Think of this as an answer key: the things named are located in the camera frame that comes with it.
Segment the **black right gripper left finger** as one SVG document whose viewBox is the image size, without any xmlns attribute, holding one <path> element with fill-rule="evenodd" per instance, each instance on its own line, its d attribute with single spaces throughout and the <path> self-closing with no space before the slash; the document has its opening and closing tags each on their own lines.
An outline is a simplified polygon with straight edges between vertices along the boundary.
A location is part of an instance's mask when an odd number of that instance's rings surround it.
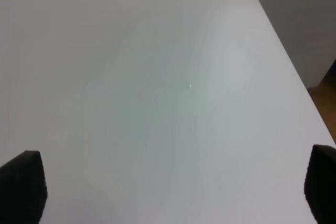
<svg viewBox="0 0 336 224">
<path fill-rule="evenodd" d="M 1 166 L 1 223 L 39 223 L 47 197 L 39 151 L 24 151 Z"/>
</svg>

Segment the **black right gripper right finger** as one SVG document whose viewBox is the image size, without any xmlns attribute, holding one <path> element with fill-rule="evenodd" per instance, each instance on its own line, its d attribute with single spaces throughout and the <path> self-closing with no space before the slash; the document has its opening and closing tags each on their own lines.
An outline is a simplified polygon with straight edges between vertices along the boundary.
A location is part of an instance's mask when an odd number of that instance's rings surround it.
<svg viewBox="0 0 336 224">
<path fill-rule="evenodd" d="M 335 148 L 312 147 L 304 195 L 317 223 L 335 223 Z"/>
</svg>

